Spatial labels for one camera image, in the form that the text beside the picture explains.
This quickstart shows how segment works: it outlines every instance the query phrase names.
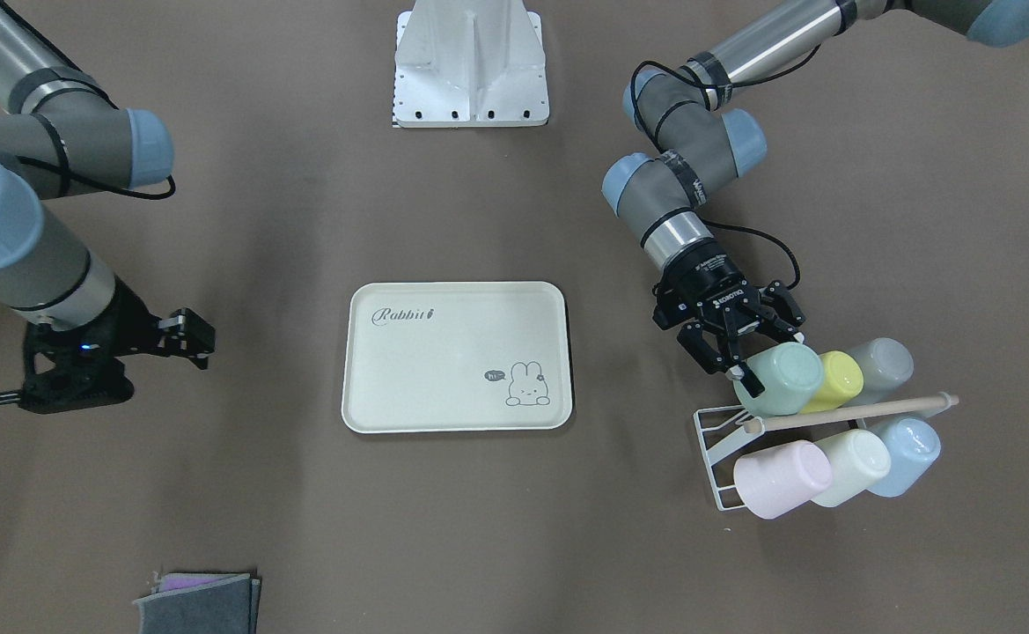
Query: white metal stand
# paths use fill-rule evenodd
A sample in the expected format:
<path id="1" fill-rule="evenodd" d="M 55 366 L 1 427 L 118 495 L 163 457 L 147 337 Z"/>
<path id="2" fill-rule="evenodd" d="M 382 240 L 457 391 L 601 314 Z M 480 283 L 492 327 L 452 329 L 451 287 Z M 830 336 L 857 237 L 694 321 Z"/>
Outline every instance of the white metal stand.
<path id="1" fill-rule="evenodd" d="M 892 417 L 895 414 L 906 413 L 916 413 L 922 418 L 929 418 L 952 409 L 958 402 L 960 402 L 958 397 L 942 392 L 939 396 L 887 400 L 876 402 L 873 406 L 840 407 L 840 409 L 827 412 L 771 418 L 754 417 L 740 406 L 709 407 L 709 409 L 695 412 L 695 430 L 698 432 L 699 446 L 703 450 L 703 462 L 706 462 L 706 474 L 710 479 L 710 490 L 714 492 L 716 507 L 721 510 L 743 509 L 744 504 L 729 505 L 721 500 L 722 492 L 734 491 L 735 487 L 734 485 L 718 485 L 714 466 L 771 430 L 790 430 L 845 421 L 856 421 L 860 428 L 865 429 L 865 418 Z M 735 414 L 721 424 L 703 426 L 704 415 L 719 412 L 735 412 Z M 721 436 L 731 426 L 735 429 Z M 716 441 L 714 447 L 707 447 L 708 438 L 716 437 L 720 437 L 720 441 Z"/>
<path id="2" fill-rule="evenodd" d="M 522 0 L 417 0 L 397 17 L 393 125 L 544 125 L 541 17 Z"/>

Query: pink cup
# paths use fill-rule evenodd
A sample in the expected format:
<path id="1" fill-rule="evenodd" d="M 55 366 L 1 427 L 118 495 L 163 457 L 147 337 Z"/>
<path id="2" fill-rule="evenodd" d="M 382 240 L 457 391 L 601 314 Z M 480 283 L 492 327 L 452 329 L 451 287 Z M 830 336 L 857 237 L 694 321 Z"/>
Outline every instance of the pink cup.
<path id="1" fill-rule="evenodd" d="M 767 521 L 823 493 L 831 480 L 826 454 L 807 441 L 745 454 L 733 466 L 733 483 L 740 500 Z"/>

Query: stacked cloths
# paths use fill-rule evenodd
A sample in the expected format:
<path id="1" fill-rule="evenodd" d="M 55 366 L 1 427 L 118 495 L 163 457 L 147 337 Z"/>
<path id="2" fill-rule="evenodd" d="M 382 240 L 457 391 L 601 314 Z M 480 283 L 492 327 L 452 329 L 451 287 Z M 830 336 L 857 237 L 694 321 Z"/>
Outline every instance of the stacked cloths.
<path id="1" fill-rule="evenodd" d="M 139 634 L 255 634 L 259 580 L 250 574 L 177 572 L 139 606 Z"/>

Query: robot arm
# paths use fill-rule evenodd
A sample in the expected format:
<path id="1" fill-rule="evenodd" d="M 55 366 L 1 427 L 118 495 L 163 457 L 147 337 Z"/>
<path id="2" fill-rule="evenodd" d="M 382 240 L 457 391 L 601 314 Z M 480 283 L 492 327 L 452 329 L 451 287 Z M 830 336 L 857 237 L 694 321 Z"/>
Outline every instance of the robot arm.
<path id="1" fill-rule="evenodd" d="M 215 332 L 191 310 L 159 320 L 40 200 L 128 192 L 168 180 L 162 121 L 119 111 L 62 52 L 0 3 L 0 302 L 25 318 L 25 381 L 0 404 L 52 413 L 131 397 L 117 357 L 187 357 L 207 366 Z M 141 198 L 164 198 L 143 193 Z M 36 358 L 55 366 L 43 373 Z"/>
<path id="2" fill-rule="evenodd" d="M 771 76 L 858 21 L 893 9 L 950 28 L 989 46 L 1029 37 L 1029 0 L 787 0 L 722 43 L 686 61 L 706 89 L 710 109 L 728 104 L 739 89 Z"/>
<path id="3" fill-rule="evenodd" d="M 742 338 L 759 332 L 776 342 L 803 341 L 805 317 L 791 286 L 749 284 L 698 215 L 708 197 L 768 152 L 750 113 L 718 117 L 711 111 L 739 90 L 775 79 L 857 21 L 901 8 L 990 46 L 1029 37 L 1029 0 L 787 0 L 678 72 L 645 70 L 650 63 L 644 62 L 625 89 L 625 112 L 663 153 L 616 162 L 603 192 L 662 273 L 654 321 L 664 329 L 685 321 L 679 344 L 707 373 L 726 373 L 751 396 L 764 386 L 740 352 Z"/>

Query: white wire rack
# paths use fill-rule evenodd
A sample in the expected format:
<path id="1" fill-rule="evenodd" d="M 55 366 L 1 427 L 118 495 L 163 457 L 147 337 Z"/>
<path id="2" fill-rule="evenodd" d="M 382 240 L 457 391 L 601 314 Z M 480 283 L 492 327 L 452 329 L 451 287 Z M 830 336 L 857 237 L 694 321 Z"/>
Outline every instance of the white wire rack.
<path id="1" fill-rule="evenodd" d="M 703 450 L 703 462 L 706 464 L 706 474 L 710 479 L 710 490 L 714 492 L 714 503 L 718 509 L 743 509 L 744 503 L 728 504 L 722 493 L 736 491 L 734 485 L 719 485 L 715 466 L 737 451 L 744 449 L 748 443 L 775 430 L 791 430 L 809 428 L 809 426 L 828 423 L 855 421 L 860 428 L 865 429 L 865 418 L 892 417 L 896 414 L 915 413 L 921 418 L 935 417 L 960 399 L 949 393 L 937 393 L 936 396 L 910 398 L 906 400 L 887 400 L 873 406 L 839 407 L 837 410 L 816 412 L 814 414 L 793 414 L 791 417 L 754 417 L 742 406 L 708 407 L 695 412 L 695 430 L 698 432 L 698 445 Z M 733 415 L 723 422 L 706 426 L 703 418 L 714 414 L 729 413 Z"/>

